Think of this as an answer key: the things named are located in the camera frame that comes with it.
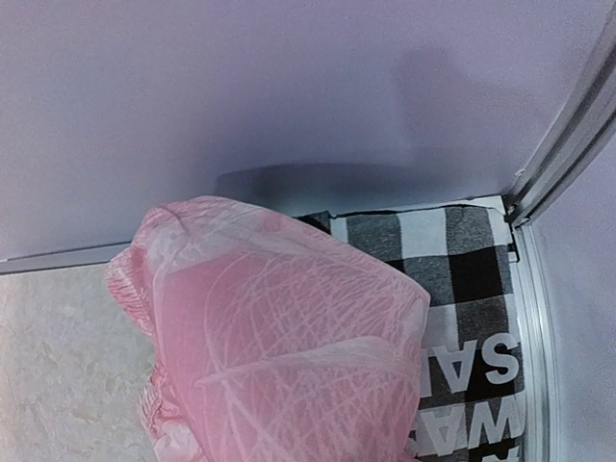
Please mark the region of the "pink printed garment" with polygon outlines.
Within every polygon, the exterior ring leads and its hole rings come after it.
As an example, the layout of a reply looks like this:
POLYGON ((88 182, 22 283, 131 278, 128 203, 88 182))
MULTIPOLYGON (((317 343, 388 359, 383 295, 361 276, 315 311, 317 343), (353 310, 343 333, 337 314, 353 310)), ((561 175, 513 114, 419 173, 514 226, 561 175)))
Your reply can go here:
POLYGON ((152 341, 160 461, 405 461, 429 294, 316 227, 203 196, 151 209, 107 284, 152 341))

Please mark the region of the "black white plaid shirt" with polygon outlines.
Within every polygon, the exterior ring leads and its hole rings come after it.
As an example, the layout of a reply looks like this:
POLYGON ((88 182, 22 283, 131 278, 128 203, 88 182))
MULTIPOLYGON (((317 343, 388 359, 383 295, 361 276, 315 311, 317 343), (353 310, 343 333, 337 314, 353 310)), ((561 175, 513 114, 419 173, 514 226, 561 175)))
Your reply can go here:
POLYGON ((465 204, 304 220, 430 294, 408 451, 421 461, 523 460, 523 354, 502 213, 465 204))

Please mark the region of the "right aluminium frame post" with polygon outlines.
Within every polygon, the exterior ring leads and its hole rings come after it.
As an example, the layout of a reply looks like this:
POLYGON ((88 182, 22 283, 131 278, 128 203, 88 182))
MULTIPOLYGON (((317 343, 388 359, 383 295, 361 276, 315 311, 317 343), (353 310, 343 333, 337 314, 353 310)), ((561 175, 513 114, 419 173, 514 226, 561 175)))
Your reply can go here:
POLYGON ((552 126, 503 196, 509 224, 545 212, 590 165, 615 133, 615 10, 552 126))

